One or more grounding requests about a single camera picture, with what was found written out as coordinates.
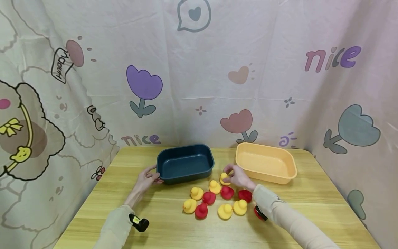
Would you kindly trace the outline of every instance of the hand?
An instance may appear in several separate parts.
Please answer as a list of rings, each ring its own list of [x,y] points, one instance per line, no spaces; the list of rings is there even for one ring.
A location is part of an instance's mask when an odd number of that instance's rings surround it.
[[[133,208],[133,206],[142,199],[142,196],[153,184],[163,183],[163,180],[159,178],[159,173],[151,172],[151,170],[155,168],[156,165],[149,166],[138,175],[133,190],[130,192],[129,196],[124,202],[125,205],[129,205],[131,208]]]
[[[245,174],[243,169],[238,165],[228,164],[224,168],[224,173],[229,174],[228,177],[224,178],[222,181],[226,183],[232,183],[238,187],[245,188],[250,192],[253,192],[256,188],[255,183],[250,180],[250,178]]]

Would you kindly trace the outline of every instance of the yellow rubber duck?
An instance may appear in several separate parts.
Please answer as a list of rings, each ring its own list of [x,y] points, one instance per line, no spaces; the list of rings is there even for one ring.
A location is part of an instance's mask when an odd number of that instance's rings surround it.
[[[182,209],[184,210],[185,213],[191,214],[195,212],[196,209],[196,200],[194,199],[189,199],[184,202],[184,205],[182,205]]]
[[[191,197],[194,200],[201,200],[205,192],[201,188],[193,187],[191,189]]]
[[[232,206],[230,204],[223,204],[219,207],[217,213],[223,220],[228,220],[232,216]]]
[[[209,184],[209,190],[212,193],[219,194],[221,192],[221,185],[215,180],[211,180]]]
[[[248,210],[248,203],[245,200],[237,200],[234,203],[234,212],[237,215],[244,215]]]
[[[224,185],[224,186],[229,186],[229,185],[231,185],[231,183],[225,183],[225,182],[223,182],[224,178],[227,178],[227,177],[228,177],[227,173],[221,173],[221,175],[220,175],[220,183],[221,183],[222,185]]]

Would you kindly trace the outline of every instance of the plastic basin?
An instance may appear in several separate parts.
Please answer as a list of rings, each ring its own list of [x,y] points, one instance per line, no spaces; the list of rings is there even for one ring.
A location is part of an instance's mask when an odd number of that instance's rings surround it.
[[[164,184],[177,184],[207,178],[214,166],[210,148],[195,144],[165,149],[158,155],[156,171]]]
[[[235,160],[250,178],[287,184],[297,176],[293,156],[285,149],[241,143],[236,148]]]

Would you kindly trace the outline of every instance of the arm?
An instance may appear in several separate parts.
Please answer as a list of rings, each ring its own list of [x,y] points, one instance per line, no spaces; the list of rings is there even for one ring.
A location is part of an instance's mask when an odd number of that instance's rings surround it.
[[[122,205],[110,212],[93,249],[121,249],[126,243],[132,226],[129,220],[131,213],[134,214],[134,211],[127,205]]]
[[[159,173],[150,172],[155,167],[153,165],[142,171],[123,205],[109,213],[93,249],[121,249],[124,246],[133,225],[129,218],[129,214],[135,214],[133,207],[152,184],[163,182],[159,179]]]
[[[231,182],[253,193],[253,199],[261,212],[278,226],[285,229],[304,249],[339,249],[317,226],[292,209],[274,192],[262,185],[255,185],[237,165],[227,165],[225,173],[230,176],[224,182]]]

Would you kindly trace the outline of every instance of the yellow bow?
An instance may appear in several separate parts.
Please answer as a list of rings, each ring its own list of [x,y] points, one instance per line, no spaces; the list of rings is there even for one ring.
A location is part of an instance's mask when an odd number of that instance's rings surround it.
[[[23,125],[19,125],[19,123],[20,122],[18,119],[12,118],[5,125],[0,126],[0,134],[7,133],[7,135],[9,137],[11,137],[12,135],[15,135],[16,134],[15,130],[20,131],[23,127]]]

